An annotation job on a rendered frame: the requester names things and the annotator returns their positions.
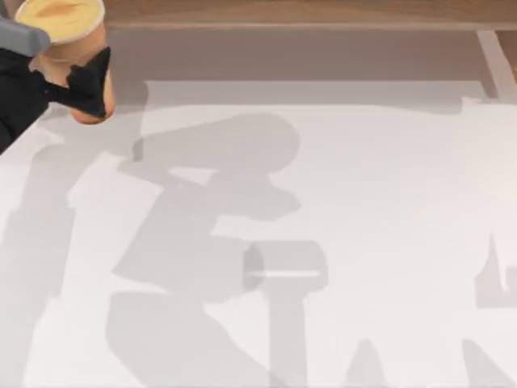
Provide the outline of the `pale grey rounded box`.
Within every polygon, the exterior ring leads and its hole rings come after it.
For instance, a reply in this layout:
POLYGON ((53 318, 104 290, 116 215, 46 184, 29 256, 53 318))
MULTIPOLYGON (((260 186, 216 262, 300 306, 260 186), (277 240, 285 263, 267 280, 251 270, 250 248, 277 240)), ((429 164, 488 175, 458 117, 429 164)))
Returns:
POLYGON ((51 40, 45 31, 0 16, 0 49, 35 57, 50 46, 51 40))

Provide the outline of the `orange cup with yellow inside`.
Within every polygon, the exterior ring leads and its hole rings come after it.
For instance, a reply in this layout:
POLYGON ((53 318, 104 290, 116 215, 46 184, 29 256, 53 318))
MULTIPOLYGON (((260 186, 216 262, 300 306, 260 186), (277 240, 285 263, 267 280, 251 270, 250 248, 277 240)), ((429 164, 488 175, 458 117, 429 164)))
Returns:
POLYGON ((108 47, 104 16, 103 0, 25 0, 15 12, 15 21, 40 28, 50 37, 49 49, 40 54, 40 64, 49 81, 67 87, 73 66, 93 65, 95 83, 103 87, 106 113, 96 118, 72 109, 72 116, 82 124, 99 124, 116 109, 110 65, 94 60, 108 47))

